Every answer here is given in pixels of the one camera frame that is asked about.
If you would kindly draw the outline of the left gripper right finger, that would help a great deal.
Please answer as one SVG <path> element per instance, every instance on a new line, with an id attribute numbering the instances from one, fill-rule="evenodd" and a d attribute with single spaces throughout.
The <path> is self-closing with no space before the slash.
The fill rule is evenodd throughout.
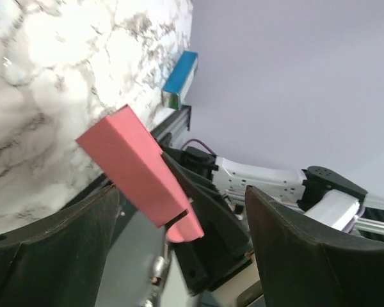
<path id="1" fill-rule="evenodd" d="M 245 201 L 266 306 L 384 306 L 384 242 L 330 228 L 256 187 Z"/>

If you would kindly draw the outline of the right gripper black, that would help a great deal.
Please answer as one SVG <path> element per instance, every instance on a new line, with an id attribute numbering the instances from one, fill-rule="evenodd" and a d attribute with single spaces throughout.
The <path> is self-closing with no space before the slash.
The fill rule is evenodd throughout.
<path id="1" fill-rule="evenodd" d="M 215 228 L 208 227 L 201 239 L 172 245 L 186 288 L 192 296 L 214 291 L 252 264 L 252 241 L 210 180 L 181 166 L 166 152 L 162 158 L 193 199 L 198 217 Z"/>

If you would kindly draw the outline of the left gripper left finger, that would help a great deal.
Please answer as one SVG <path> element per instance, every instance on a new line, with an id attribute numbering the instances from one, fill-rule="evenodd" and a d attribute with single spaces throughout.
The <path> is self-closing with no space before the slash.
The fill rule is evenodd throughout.
<path id="1" fill-rule="evenodd" d="M 110 185 L 0 235 L 0 306 L 94 306 L 119 211 Z"/>

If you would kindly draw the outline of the pink paper box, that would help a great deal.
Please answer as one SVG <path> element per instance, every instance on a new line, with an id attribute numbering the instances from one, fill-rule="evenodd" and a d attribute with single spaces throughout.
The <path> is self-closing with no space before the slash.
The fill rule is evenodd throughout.
<path id="1" fill-rule="evenodd" d="M 204 236 L 161 147 L 129 106 L 101 119 L 77 144 L 138 210 L 157 227 L 167 226 L 170 242 Z"/>

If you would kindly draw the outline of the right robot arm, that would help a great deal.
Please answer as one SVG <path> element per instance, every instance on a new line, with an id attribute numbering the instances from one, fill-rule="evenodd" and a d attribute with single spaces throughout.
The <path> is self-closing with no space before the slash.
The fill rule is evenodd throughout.
<path id="1" fill-rule="evenodd" d="M 364 213 L 368 193 L 322 166 L 281 170 L 249 166 L 188 148 L 163 148 L 163 159 L 192 202 L 204 236 L 174 246 L 193 295 L 214 290 L 250 264 L 252 242 L 238 219 L 245 192 L 254 186 L 291 203 L 333 228 L 346 231 Z"/>

